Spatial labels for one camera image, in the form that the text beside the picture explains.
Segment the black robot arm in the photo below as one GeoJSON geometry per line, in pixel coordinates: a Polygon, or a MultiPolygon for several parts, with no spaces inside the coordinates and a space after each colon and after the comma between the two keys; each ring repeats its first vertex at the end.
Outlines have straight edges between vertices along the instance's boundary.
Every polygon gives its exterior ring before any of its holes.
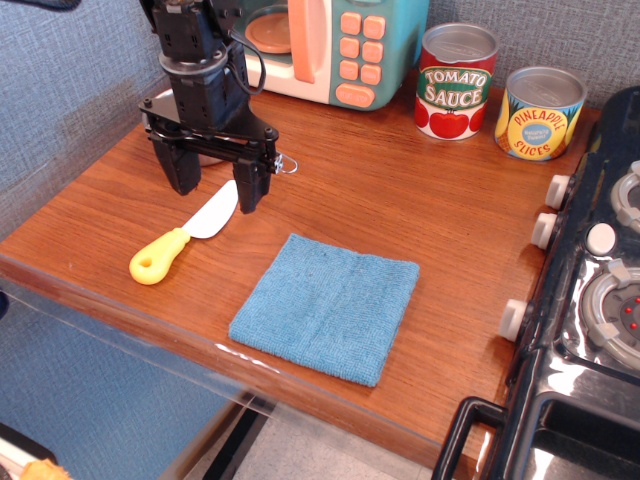
{"type": "Polygon", "coordinates": [[[201,180],[203,156],[233,166],[240,208],[255,211],[268,194],[281,156],[278,131],[251,110],[261,92],[249,84],[245,52],[255,46],[235,28],[235,1],[144,1],[161,45],[168,95],[139,108],[156,157],[172,188],[187,195],[201,180]]]}

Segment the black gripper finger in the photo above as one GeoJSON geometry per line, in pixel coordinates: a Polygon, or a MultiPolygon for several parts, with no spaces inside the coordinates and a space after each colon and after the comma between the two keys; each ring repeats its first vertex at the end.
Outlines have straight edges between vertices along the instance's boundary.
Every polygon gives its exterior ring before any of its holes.
{"type": "Polygon", "coordinates": [[[269,193],[271,170],[258,160],[240,159],[233,166],[240,209],[253,213],[261,199],[269,193]]]}
{"type": "Polygon", "coordinates": [[[156,157],[171,187],[181,196],[193,191],[201,180],[199,154],[190,140],[152,140],[156,157]]]}

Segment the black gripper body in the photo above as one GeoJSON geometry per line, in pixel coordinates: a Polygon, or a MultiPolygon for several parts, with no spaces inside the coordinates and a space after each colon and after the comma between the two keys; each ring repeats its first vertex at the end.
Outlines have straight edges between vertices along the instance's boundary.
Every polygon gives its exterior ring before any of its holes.
{"type": "Polygon", "coordinates": [[[278,131],[252,112],[243,47],[167,48],[159,63],[173,98],[140,103],[150,119],[149,139],[190,140],[198,154],[232,163],[258,160],[276,172],[278,131]]]}

